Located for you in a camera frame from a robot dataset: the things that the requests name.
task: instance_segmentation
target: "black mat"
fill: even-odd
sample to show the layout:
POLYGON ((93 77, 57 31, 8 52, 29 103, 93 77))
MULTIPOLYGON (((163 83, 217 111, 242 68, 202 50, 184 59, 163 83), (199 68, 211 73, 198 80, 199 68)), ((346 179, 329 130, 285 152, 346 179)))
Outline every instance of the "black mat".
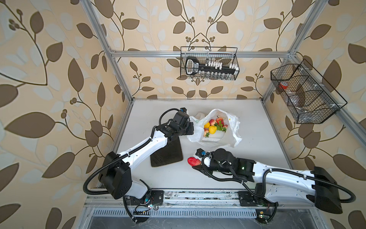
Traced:
POLYGON ((170 142, 165 147, 158 149, 150 156, 152 167, 168 165, 182 160, 183 154, 179 138, 170 142))

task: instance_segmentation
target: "plastic bag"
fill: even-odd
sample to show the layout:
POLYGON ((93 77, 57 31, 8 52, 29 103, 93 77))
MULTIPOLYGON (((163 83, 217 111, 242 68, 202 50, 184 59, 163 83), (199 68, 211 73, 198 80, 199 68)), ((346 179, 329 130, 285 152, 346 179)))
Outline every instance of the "plastic bag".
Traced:
POLYGON ((209 148, 231 146, 235 147, 239 144, 242 138, 239 136, 239 119, 233 114, 220 109, 213 109, 207 116, 202 113, 198 113, 196 117, 189 117, 193 122, 194 133, 193 135, 187 135, 188 140, 191 142, 198 142, 201 145, 209 148), (217 117, 224 119, 224 124, 228 125, 226 132, 216 131, 215 134, 210 134, 209 137, 204 137, 204 125, 211 119, 217 117))

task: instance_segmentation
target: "white table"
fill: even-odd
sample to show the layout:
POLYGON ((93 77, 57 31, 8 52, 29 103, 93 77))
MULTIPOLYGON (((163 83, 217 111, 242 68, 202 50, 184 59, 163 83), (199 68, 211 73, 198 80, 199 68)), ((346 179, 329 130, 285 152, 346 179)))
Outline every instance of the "white table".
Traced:
MULTIPOLYGON (((161 114, 170 108, 187 108, 189 115, 198 112, 208 114, 219 108, 239 117, 239 135, 243 139, 235 148, 226 147, 237 158, 259 161, 264 164, 289 169, 285 156, 269 123, 267 115, 259 100, 136 100, 132 107, 126 129, 118 147, 118 152, 125 151, 151 134, 153 126, 158 125, 161 114)), ((162 122, 173 118, 174 111, 167 113, 162 122)), ((151 188, 175 189, 243 189, 236 182, 219 182, 194 170, 187 163, 197 149, 203 148, 199 143, 191 143, 186 136, 180 136, 183 161, 173 164, 151 167, 150 158, 143 161, 133 172, 134 180, 142 179, 151 188)), ((220 178, 228 178, 214 172, 220 178)), ((248 182, 250 188, 255 184, 248 182)))

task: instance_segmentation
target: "wall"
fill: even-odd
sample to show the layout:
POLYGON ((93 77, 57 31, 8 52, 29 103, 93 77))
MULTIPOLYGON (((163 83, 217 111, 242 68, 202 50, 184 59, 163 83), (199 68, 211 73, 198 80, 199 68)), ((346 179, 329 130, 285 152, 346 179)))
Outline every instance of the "wall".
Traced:
MULTIPOLYGON (((366 2, 329 1, 299 49, 348 101, 346 109, 363 127, 366 118, 366 2)), ((282 98, 266 106, 296 169, 325 168, 357 196, 343 214, 324 213, 330 228, 366 228, 366 150, 336 116, 320 125, 294 124, 282 98)), ((340 191, 341 198, 348 198, 340 191)))
MULTIPOLYGON (((111 48, 124 51, 179 51, 181 46, 287 51, 313 4, 311 0, 294 3, 288 0, 92 0, 91 3, 111 48)), ((238 59, 239 77, 235 82, 225 82, 194 77, 182 80, 186 76, 180 77, 176 59, 122 58, 118 61, 134 97, 177 99, 201 99, 208 94, 210 99, 260 98, 269 85, 270 69, 280 64, 275 58, 241 58, 238 59), (130 66, 131 61, 137 66, 138 74, 151 80, 141 83, 142 79, 133 78, 136 72, 130 66), (257 92, 252 80, 256 81, 255 73, 267 61, 268 67, 258 75, 264 78, 259 78, 257 92)))
POLYGON ((72 228, 127 101, 78 1, 1 0, 0 25, 0 228, 72 228))

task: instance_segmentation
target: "wire basket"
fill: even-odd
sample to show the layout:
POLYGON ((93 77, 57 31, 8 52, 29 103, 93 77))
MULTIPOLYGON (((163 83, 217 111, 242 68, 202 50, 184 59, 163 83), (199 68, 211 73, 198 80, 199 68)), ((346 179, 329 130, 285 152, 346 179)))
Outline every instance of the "wire basket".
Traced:
POLYGON ((236 80, 239 74, 238 48, 189 47, 180 48, 181 78, 236 80))
POLYGON ((321 124, 347 104, 344 97, 305 59, 300 64, 273 69, 271 81, 297 124, 321 124), (313 78, 310 70, 321 76, 321 83, 313 78), (330 93, 338 95, 342 102, 336 102, 330 93))

